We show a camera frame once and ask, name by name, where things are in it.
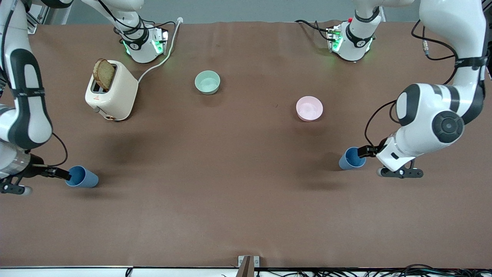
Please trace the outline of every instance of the bread slice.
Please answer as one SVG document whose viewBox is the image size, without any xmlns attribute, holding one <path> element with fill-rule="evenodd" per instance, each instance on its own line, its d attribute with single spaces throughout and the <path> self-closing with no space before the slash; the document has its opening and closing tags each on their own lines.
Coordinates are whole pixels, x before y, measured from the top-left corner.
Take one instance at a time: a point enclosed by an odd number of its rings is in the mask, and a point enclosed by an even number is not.
<svg viewBox="0 0 492 277">
<path fill-rule="evenodd" d="M 94 75 L 94 80 L 102 89 L 109 90 L 111 81 L 115 76 L 115 69 L 106 59 L 99 59 L 94 65 L 92 74 Z"/>
</svg>

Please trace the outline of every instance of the black cable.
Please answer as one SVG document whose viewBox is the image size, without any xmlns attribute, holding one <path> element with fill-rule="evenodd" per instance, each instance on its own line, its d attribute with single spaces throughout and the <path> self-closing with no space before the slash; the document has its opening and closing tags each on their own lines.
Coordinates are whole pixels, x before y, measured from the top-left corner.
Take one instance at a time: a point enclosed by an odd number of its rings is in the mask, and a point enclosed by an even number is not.
<svg viewBox="0 0 492 277">
<path fill-rule="evenodd" d="M 299 20 L 296 20 L 296 21 L 294 21 L 294 22 L 295 22 L 295 23 L 304 23 L 304 24 L 308 25 L 309 27 L 311 27 L 311 28 L 313 28 L 313 29 L 315 29 L 315 30 L 318 30 L 318 31 L 326 31 L 326 29 L 320 29 L 320 28 L 319 28 L 319 26 L 318 26 L 318 27 L 316 27 L 315 25 L 313 25 L 313 24 L 309 23 L 309 22 L 308 22 L 308 21 L 306 21 L 306 20 L 299 19 Z"/>
<path fill-rule="evenodd" d="M 164 25 L 169 24 L 169 23 L 172 22 L 172 21 L 169 21 L 169 22 L 166 22 L 166 23 L 162 23 L 162 24 L 159 24 L 157 26 L 152 26 L 152 28 L 147 28 L 147 27 L 140 28 L 140 27 L 128 26 L 125 23 L 123 23 L 120 20 L 118 20 L 118 18 L 116 18 L 113 15 L 113 13 L 111 12 L 111 10 L 109 10 L 108 6 L 106 6 L 105 3 L 103 3 L 101 0 L 97 0 L 97 1 L 101 4 L 102 8 L 113 18 L 114 21 L 116 21 L 116 22 L 120 23 L 121 25 L 123 25 L 125 27 L 128 27 L 128 28 L 137 29 L 137 30 L 149 30 L 149 29 L 154 29 L 154 28 L 160 27 L 160 26 L 164 26 Z"/>
<path fill-rule="evenodd" d="M 423 26 L 422 27 L 422 37 L 426 37 L 426 27 Z M 449 59 L 449 58 L 452 58 L 454 57 L 455 55 L 449 55 L 449 56 L 446 56 L 446 57 L 442 57 L 442 58 L 432 58 L 430 57 L 428 54 L 426 54 L 426 57 L 431 60 L 431 61 L 442 61 L 442 60 L 446 60 L 446 59 Z"/>
<path fill-rule="evenodd" d="M 417 26 L 419 24 L 420 24 L 420 19 L 419 19 L 419 21 L 417 21 L 417 23 L 415 23 L 415 25 L 412 28 L 411 34 L 412 34 L 413 37 L 416 37 L 416 38 L 419 38 L 419 39 L 423 39 L 423 40 L 427 40 L 427 41 L 431 41 L 431 42 L 440 44 L 440 45 L 448 48 L 451 52 L 453 52 L 453 54 L 455 55 L 455 57 L 458 58 L 458 54 L 456 53 L 456 50 L 453 47 L 451 47 L 449 44 L 447 44 L 445 42 L 442 42 L 442 41 L 439 41 L 439 40 L 432 39 L 432 38 L 428 38 L 428 37 L 423 37 L 423 36 L 416 35 L 415 34 L 415 29 L 417 29 Z"/>
<path fill-rule="evenodd" d="M 334 274 L 336 277 L 348 277 L 347 274 L 345 274 L 344 272 L 337 272 L 336 270 L 333 270 L 331 273 Z"/>
<path fill-rule="evenodd" d="M 315 25 L 313 25 L 313 24 L 311 24 L 311 23 L 309 23 L 308 21 L 306 21 L 306 20 L 302 20 L 302 19 L 296 20 L 296 21 L 294 21 L 294 22 L 296 22 L 296 23 L 304 23 L 304 24 L 308 25 L 309 27 L 311 27 L 311 28 L 313 28 L 313 29 L 315 29 L 315 30 L 318 30 L 319 34 L 320 34 L 320 35 L 321 35 L 324 39 L 326 39 L 326 40 L 328 40 L 328 41 L 335 41 L 334 39 L 332 39 L 332 38 L 327 38 L 326 36 L 324 36 L 324 35 L 323 35 L 323 33 L 322 33 L 322 32 L 326 32 L 326 28 L 321 29 L 321 28 L 319 27 L 319 25 L 318 25 L 318 21 L 315 21 L 315 22 L 314 22 L 314 23 L 316 24 L 316 26 L 315 26 Z"/>
<path fill-rule="evenodd" d="M 124 277 L 129 277 L 132 271 L 133 271 L 133 267 L 127 268 Z"/>
<path fill-rule="evenodd" d="M 53 133 L 53 136 L 56 137 L 58 139 L 58 141 L 62 144 L 63 149 L 65 150 L 65 159 L 63 160 L 63 162 L 61 162 L 59 164 L 48 166 L 48 167 L 51 167 L 51 168 L 59 167 L 59 166 L 61 166 L 62 164 L 64 164 L 68 160 L 68 149 L 66 149 L 65 143 L 63 142 L 63 140 L 60 137 L 57 136 L 57 134 Z"/>
<path fill-rule="evenodd" d="M 397 103 L 396 103 L 396 102 L 394 102 L 394 103 L 391 105 L 391 107 L 390 107 L 390 118 L 391 118 L 391 120 L 392 120 L 393 122 L 395 122 L 395 123 L 398 123 L 398 124 L 399 124 L 400 122 L 399 122 L 398 120 L 396 120 L 396 119 L 393 117 L 393 108 L 395 107 L 395 105 L 396 105 L 396 104 L 397 104 Z"/>
<path fill-rule="evenodd" d="M 155 24 L 155 22 L 154 22 L 154 21 L 143 20 L 143 19 L 142 19 L 142 21 L 145 21 L 145 22 L 153 22 L 153 23 Z M 166 25 L 166 24 L 170 24 L 170 23 L 172 23 L 174 26 L 176 25 L 176 22 L 174 22 L 174 21 L 168 21 L 168 22 L 166 22 L 166 23 L 162 23 L 161 25 Z M 159 29 L 161 29 L 162 31 L 169 32 L 169 30 L 166 30 L 166 29 L 161 28 L 161 27 L 159 27 L 159 26 L 156 26 L 156 28 L 159 28 Z M 114 27 L 114 29 L 113 29 L 113 30 L 115 31 L 115 33 L 116 33 L 117 35 L 121 35 L 120 30 L 118 30 L 116 27 Z M 119 42 L 120 44 L 123 44 L 123 38 L 120 38 L 120 40 L 118 40 L 118 42 Z"/>
<path fill-rule="evenodd" d="M 345 277 L 349 277 L 345 272 L 350 273 L 353 277 L 359 277 L 359 276 L 357 276 L 357 274 L 353 273 L 349 269 L 333 269 L 333 270 L 336 272 L 339 272 L 340 274 L 342 274 Z"/>
<path fill-rule="evenodd" d="M 336 41 L 336 40 L 335 40 L 335 39 L 333 39 L 333 38 L 328 38 L 328 37 L 326 37 L 325 35 L 323 35 L 323 33 L 321 32 L 321 30 L 319 29 L 318 21 L 315 21 L 314 23 L 316 24 L 316 27 L 318 28 L 318 32 L 319 32 L 319 34 L 320 34 L 320 35 L 321 35 L 324 39 L 326 39 L 327 41 L 331 41 L 331 42 L 335 42 L 335 41 Z"/>
<path fill-rule="evenodd" d="M 388 102 L 386 104 L 384 104 L 383 106 L 379 107 L 373 114 L 372 116 L 369 118 L 369 121 L 368 123 L 366 124 L 366 128 L 364 129 L 364 136 L 366 137 L 366 140 L 369 142 L 369 144 L 371 145 L 372 148 L 374 148 L 374 144 L 372 144 L 372 142 L 370 141 L 370 139 L 368 138 L 368 128 L 369 128 L 369 124 L 370 122 L 372 121 L 372 119 L 376 116 L 376 114 L 382 110 L 384 107 L 388 106 L 388 105 L 391 105 L 393 103 L 396 103 L 396 100 L 393 100 L 391 102 Z"/>
<path fill-rule="evenodd" d="M 145 19 L 142 19 L 143 22 L 147 22 L 147 23 L 152 23 L 152 24 L 157 24 L 155 21 L 152 21 L 152 20 L 145 20 Z"/>
<path fill-rule="evenodd" d="M 7 81 L 6 83 L 8 84 L 9 87 L 12 86 L 10 85 L 10 80 L 8 79 L 7 70 L 5 68 L 5 38 L 7 37 L 8 25 L 10 24 L 10 19 L 12 18 L 13 14 L 14 14 L 14 10 L 11 9 L 7 16 L 7 20 L 5 21 L 5 26 L 3 27 L 3 36 L 1 38 L 1 69 L 2 69 L 1 74 L 3 75 L 3 78 Z"/>
<path fill-rule="evenodd" d="M 295 273 L 289 273 L 289 274 L 286 274 L 286 275 L 280 275 L 280 274 L 277 274 L 275 272 L 271 272 L 271 271 L 267 271 L 268 273 L 271 273 L 273 275 L 277 275 L 277 276 L 280 276 L 280 277 L 287 277 L 287 276 L 292 276 L 292 275 L 297 275 L 299 274 L 298 272 L 295 272 Z"/>
<path fill-rule="evenodd" d="M 440 44 L 440 45 L 442 45 L 442 46 L 444 46 L 444 47 L 448 48 L 449 50 L 451 50 L 451 52 L 453 52 L 453 55 L 454 55 L 454 57 L 455 57 L 455 60 L 456 60 L 456 59 L 459 59 L 459 57 L 458 57 L 458 54 L 457 54 L 456 50 L 455 50 L 453 47 L 451 47 L 449 44 L 447 44 L 447 43 L 445 43 L 445 42 L 442 42 L 442 41 L 439 41 L 439 40 L 432 39 L 432 38 L 428 38 L 428 37 L 423 37 L 423 36 L 416 35 L 416 34 L 415 34 L 415 29 L 417 28 L 417 26 L 418 26 L 419 24 L 420 24 L 420 19 L 419 19 L 419 21 L 417 21 L 417 23 L 415 23 L 415 25 L 414 25 L 414 26 L 413 26 L 413 28 L 412 28 L 412 32 L 411 32 L 411 34 L 412 34 L 412 36 L 413 36 L 413 37 L 416 37 L 416 38 L 419 38 L 419 39 L 422 39 L 422 40 L 428 40 L 428 41 L 431 41 L 431 42 L 435 42 L 435 43 L 437 43 L 437 44 Z M 446 82 L 444 82 L 444 83 L 443 83 L 443 85 L 448 84 L 448 83 L 449 83 L 449 82 L 453 79 L 453 77 L 455 76 L 455 74 L 456 74 L 456 71 L 457 71 L 457 70 L 458 70 L 458 68 L 455 68 L 455 69 L 453 70 L 453 73 L 451 73 L 451 76 L 449 77 L 449 79 L 447 79 L 447 80 L 446 80 Z"/>
</svg>

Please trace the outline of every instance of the brown table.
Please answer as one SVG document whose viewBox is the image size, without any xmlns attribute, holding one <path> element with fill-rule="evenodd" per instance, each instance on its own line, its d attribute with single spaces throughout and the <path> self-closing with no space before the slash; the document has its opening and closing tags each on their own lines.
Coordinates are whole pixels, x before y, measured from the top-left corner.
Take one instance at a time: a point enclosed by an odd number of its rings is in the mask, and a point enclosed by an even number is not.
<svg viewBox="0 0 492 277">
<path fill-rule="evenodd" d="M 84 101 L 95 61 L 121 61 L 136 77 L 155 63 L 132 62 L 110 25 L 40 26 L 31 45 L 69 148 L 64 168 L 84 165 L 100 184 L 35 177 L 24 181 L 31 196 L 1 195 L 0 264 L 229 266 L 255 254 L 268 267 L 491 267 L 490 98 L 460 141 L 417 160 L 422 179 L 379 178 L 376 159 L 338 168 L 347 147 L 366 143 L 376 108 L 451 73 L 452 61 L 425 58 L 412 26 L 381 24 L 355 64 L 298 24 L 183 25 L 121 123 Z M 206 69 L 222 79 L 212 96 L 193 83 Z M 297 118 L 305 95 L 324 104 L 317 122 Z M 384 110 L 369 136 L 397 128 Z M 33 152 L 63 158 L 55 139 Z"/>
</svg>

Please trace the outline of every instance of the wire bundle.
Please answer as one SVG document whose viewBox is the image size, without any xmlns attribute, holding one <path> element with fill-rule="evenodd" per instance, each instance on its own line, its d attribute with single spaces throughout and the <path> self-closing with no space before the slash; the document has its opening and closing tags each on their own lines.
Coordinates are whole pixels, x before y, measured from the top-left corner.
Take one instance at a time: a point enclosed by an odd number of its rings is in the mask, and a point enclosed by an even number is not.
<svg viewBox="0 0 492 277">
<path fill-rule="evenodd" d="M 334 39 L 332 39 L 332 38 L 328 38 L 328 37 L 326 37 L 325 35 L 323 35 L 323 33 L 322 33 L 322 32 L 326 32 L 326 28 L 325 28 L 325 29 L 321 29 L 321 28 L 319 27 L 319 25 L 318 25 L 318 21 L 317 21 L 317 20 L 316 20 L 316 21 L 314 21 L 314 24 L 315 24 L 316 26 L 315 26 L 315 25 L 313 25 L 313 24 L 311 24 L 311 23 L 309 23 L 308 21 L 306 21 L 306 20 L 302 20 L 302 19 L 300 19 L 300 20 L 296 20 L 296 21 L 294 21 L 294 22 L 296 22 L 296 23 L 304 23 L 304 24 L 308 25 L 309 27 L 311 27 L 311 28 L 313 28 L 313 29 L 315 29 L 315 30 L 318 30 L 319 34 L 320 34 L 320 35 L 321 35 L 324 39 L 326 39 L 327 41 L 332 41 L 332 42 L 333 42 L 333 41 L 335 41 Z"/>
<path fill-rule="evenodd" d="M 358 268 L 320 268 L 313 270 L 298 270 L 294 273 L 280 275 L 268 270 L 267 272 L 279 276 L 301 276 L 301 277 L 482 277 L 482 274 L 491 274 L 491 270 L 469 270 L 469 269 L 435 269 L 428 265 L 413 264 L 400 269 L 379 269 L 367 271 L 363 276 L 360 274 L 365 270 Z"/>
</svg>

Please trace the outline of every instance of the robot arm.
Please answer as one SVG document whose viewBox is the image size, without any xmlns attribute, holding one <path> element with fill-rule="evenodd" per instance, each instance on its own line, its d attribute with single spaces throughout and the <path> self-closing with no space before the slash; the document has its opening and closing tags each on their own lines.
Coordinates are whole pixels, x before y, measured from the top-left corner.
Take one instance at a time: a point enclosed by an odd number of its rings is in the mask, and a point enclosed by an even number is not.
<svg viewBox="0 0 492 277">
<path fill-rule="evenodd" d="M 486 20 L 478 0 L 422 0 L 420 17 L 424 25 L 447 39 L 456 50 L 457 72 L 451 86 L 412 84 L 398 97 L 397 116 L 401 128 L 383 143 L 359 155 L 375 156 L 385 166 L 382 176 L 410 176 L 416 170 L 404 165 L 425 153 L 456 142 L 464 126 L 482 111 L 485 97 Z"/>
<path fill-rule="evenodd" d="M 72 0 L 44 0 L 50 7 L 66 7 Z M 0 192 L 28 195 L 20 185 L 23 177 L 36 175 L 70 180 L 68 172 L 44 165 L 29 154 L 47 142 L 52 134 L 41 73 L 28 40 L 26 10 L 19 0 L 0 3 L 0 67 L 8 80 L 15 107 L 0 104 Z"/>
<path fill-rule="evenodd" d="M 369 51 L 374 31 L 381 23 L 380 6 L 408 6 L 414 0 L 352 0 L 355 16 L 351 22 L 343 22 L 331 30 L 329 49 L 347 61 L 360 60 Z"/>
<path fill-rule="evenodd" d="M 0 139 L 23 149 L 33 149 L 47 142 L 52 125 L 46 111 L 44 88 L 36 58 L 31 52 L 27 33 L 26 9 L 17 0 L 0 4 L 4 30 L 10 18 L 3 48 L 1 69 L 9 80 L 15 108 L 0 105 Z"/>
<path fill-rule="evenodd" d="M 123 38 L 127 53 L 138 63 L 149 63 L 164 53 L 167 33 L 145 24 L 136 12 L 144 0 L 82 0 L 113 25 Z"/>
</svg>

